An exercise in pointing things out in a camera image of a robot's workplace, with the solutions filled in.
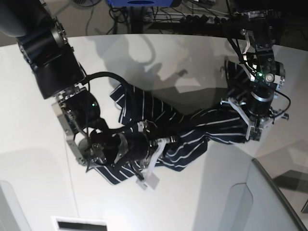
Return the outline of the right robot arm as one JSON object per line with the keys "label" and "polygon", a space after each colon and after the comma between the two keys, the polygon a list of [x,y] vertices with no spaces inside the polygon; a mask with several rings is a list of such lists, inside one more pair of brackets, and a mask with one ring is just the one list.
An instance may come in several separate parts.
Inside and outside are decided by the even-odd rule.
{"label": "right robot arm", "polygon": [[[159,135],[138,116],[133,87],[122,77],[111,72],[84,73],[62,24],[51,17],[41,1],[1,1],[0,30],[17,40],[42,97],[56,99],[52,108],[80,165],[119,169],[140,161],[143,167],[152,168],[165,145],[178,140],[176,136]],[[123,127],[108,127],[97,100],[85,88],[100,77],[117,80],[130,98],[131,120]]]}

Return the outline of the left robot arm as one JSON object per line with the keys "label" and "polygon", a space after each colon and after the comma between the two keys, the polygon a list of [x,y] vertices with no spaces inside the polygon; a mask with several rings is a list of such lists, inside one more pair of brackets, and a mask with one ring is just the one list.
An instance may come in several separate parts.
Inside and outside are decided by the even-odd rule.
{"label": "left robot arm", "polygon": [[228,0],[226,5],[230,19],[223,23],[223,29],[250,79],[244,118],[248,119],[249,129],[259,131],[275,120],[288,117],[287,108],[274,110],[271,106],[278,95],[288,98],[281,93],[285,69],[275,60],[273,52],[274,2]]}

